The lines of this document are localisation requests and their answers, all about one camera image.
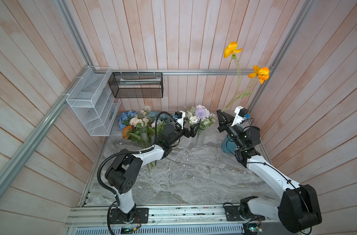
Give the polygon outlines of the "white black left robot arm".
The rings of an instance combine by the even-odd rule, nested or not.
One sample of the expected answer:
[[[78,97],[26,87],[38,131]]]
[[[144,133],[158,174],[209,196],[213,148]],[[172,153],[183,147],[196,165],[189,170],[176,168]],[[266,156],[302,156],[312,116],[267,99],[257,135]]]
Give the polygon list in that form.
[[[195,137],[200,121],[185,127],[185,112],[160,112],[155,122],[155,138],[153,144],[145,149],[129,151],[123,149],[107,157],[99,166],[97,180],[106,190],[112,192],[116,201],[110,205],[107,224],[115,216],[122,223],[137,222],[136,203],[132,196],[132,187],[136,182],[141,167],[166,158],[182,137]]]

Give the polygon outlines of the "purple white flower bouquet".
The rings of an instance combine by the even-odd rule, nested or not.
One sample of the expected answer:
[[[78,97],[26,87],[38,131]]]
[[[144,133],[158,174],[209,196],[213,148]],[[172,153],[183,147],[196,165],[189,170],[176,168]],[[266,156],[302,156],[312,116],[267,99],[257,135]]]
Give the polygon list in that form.
[[[216,120],[216,115],[203,105],[196,105],[186,110],[186,117],[191,125],[199,123],[201,131],[208,129]]]

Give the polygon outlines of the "orange gerbera flower stem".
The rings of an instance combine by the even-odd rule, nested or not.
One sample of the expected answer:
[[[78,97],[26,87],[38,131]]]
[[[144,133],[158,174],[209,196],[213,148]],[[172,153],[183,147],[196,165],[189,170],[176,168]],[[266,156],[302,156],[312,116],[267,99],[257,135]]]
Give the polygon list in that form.
[[[134,134],[134,126],[130,125],[130,126],[126,126],[123,129],[123,139],[129,139],[131,140],[133,138],[133,134]]]

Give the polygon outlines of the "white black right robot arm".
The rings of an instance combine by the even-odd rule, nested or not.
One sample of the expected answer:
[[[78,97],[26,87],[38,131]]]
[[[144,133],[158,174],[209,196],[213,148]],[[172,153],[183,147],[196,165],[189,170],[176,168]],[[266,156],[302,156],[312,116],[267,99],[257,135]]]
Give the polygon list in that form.
[[[322,223],[322,215],[315,189],[302,185],[285,176],[272,166],[256,149],[260,144],[260,129],[249,125],[240,129],[248,120],[248,110],[239,106],[232,116],[217,110],[219,132],[225,131],[235,143],[236,160],[245,168],[263,179],[279,196],[280,203],[270,202],[257,196],[240,200],[240,217],[254,220],[257,216],[267,217],[281,224],[291,233],[297,233]]]

